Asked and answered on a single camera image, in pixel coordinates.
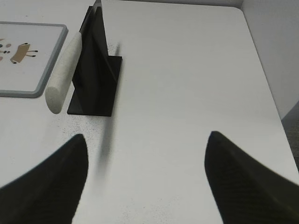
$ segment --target gray floor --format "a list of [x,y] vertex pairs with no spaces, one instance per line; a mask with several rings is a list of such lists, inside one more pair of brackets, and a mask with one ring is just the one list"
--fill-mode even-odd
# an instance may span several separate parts
[[291,128],[288,128],[285,133],[299,170],[299,121],[297,121]]

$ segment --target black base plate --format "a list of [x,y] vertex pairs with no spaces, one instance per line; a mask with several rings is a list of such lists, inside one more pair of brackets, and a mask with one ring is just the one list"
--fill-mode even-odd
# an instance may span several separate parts
[[[108,56],[108,61],[109,61],[109,64],[111,66],[113,73],[115,74],[115,77],[118,80],[118,77],[119,77],[119,74],[121,71],[122,57]],[[75,115],[91,115],[91,116],[111,117],[112,109],[113,109],[113,105],[114,105],[114,97],[113,97],[113,102],[108,105],[109,107],[112,107],[112,108],[107,109],[107,105],[103,105],[103,106],[100,106],[97,111],[83,111],[82,107],[80,105],[79,98],[76,94],[76,90],[75,90],[73,93],[73,96],[71,98],[71,102],[69,105],[69,109],[67,110],[67,113],[75,114]]]

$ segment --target white wall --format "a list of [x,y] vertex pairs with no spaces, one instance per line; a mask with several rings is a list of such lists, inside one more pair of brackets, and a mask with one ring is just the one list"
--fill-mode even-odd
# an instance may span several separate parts
[[241,8],[243,0],[137,0],[147,2],[166,2],[191,5],[231,6]]
[[244,0],[242,10],[283,118],[299,101],[299,0]]

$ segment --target white rolling pin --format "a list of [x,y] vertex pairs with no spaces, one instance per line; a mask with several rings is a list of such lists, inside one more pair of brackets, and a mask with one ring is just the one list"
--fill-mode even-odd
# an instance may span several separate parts
[[61,112],[81,51],[82,35],[78,32],[57,62],[45,91],[47,106],[54,114]]

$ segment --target whiteboard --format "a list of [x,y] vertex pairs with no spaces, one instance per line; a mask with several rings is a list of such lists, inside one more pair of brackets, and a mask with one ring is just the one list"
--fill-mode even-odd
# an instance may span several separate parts
[[0,96],[40,96],[66,35],[61,24],[0,22]]

